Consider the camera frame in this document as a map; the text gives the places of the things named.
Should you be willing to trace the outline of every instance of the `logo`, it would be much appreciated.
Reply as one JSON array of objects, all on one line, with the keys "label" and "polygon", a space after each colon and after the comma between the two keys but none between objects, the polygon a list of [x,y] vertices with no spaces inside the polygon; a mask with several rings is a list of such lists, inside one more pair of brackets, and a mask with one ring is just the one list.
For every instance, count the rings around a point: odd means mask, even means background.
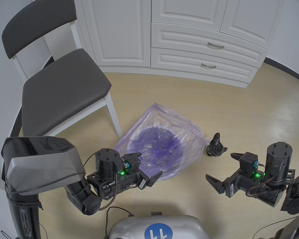
[{"label": "logo", "polygon": [[163,223],[152,224],[144,232],[145,239],[172,239],[172,236],[171,228]]}]

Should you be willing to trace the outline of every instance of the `chair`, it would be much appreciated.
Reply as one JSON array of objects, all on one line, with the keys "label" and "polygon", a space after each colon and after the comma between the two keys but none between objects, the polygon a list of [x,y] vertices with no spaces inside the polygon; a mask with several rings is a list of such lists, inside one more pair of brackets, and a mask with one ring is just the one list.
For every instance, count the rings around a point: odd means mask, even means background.
[{"label": "chair", "polygon": [[[22,96],[24,136],[54,136],[107,105],[120,138],[122,131],[110,96],[111,83],[81,47],[74,0],[36,0],[6,25],[2,42],[25,81]],[[55,28],[70,23],[77,50],[27,79],[16,54]]]}]

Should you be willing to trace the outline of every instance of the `cabinet panel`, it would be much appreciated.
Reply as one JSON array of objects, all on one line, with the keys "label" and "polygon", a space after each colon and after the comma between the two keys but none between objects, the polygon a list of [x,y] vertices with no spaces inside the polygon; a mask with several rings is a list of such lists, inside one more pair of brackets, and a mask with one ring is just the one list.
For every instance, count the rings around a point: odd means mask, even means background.
[{"label": "cabinet panel", "polygon": [[98,65],[150,66],[150,1],[84,0]]},{"label": "cabinet panel", "polygon": [[196,72],[251,82],[258,68],[218,56],[197,52],[152,48],[151,67]]},{"label": "cabinet panel", "polygon": [[220,32],[269,49],[284,0],[228,0]]},{"label": "cabinet panel", "polygon": [[220,31],[227,0],[152,0],[152,22]]},{"label": "cabinet panel", "polygon": [[243,39],[207,29],[152,23],[152,47],[220,56],[260,67],[268,50]]}]

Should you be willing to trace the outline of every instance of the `chair leg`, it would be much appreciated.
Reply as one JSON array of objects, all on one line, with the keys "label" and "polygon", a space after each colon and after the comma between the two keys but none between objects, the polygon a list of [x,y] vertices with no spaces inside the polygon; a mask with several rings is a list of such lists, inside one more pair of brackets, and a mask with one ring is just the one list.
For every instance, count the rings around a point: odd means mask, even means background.
[{"label": "chair leg", "polygon": [[118,121],[118,118],[117,118],[117,115],[116,115],[116,112],[114,109],[114,105],[113,105],[113,102],[111,99],[110,92],[108,92],[108,94],[104,97],[104,99],[106,101],[114,128],[116,130],[116,133],[117,133],[118,137],[121,138],[121,136],[123,135],[123,132],[121,131],[121,127],[120,127],[120,124],[119,124],[119,121]]}]

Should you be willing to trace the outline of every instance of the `chair backrest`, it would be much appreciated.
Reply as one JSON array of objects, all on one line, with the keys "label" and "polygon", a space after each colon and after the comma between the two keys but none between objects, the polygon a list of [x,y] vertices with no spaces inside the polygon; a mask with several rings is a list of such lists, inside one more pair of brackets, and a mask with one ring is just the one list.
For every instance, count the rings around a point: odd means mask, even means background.
[{"label": "chair backrest", "polygon": [[77,19],[74,0],[35,0],[6,25],[2,42],[9,59],[43,35]]}]

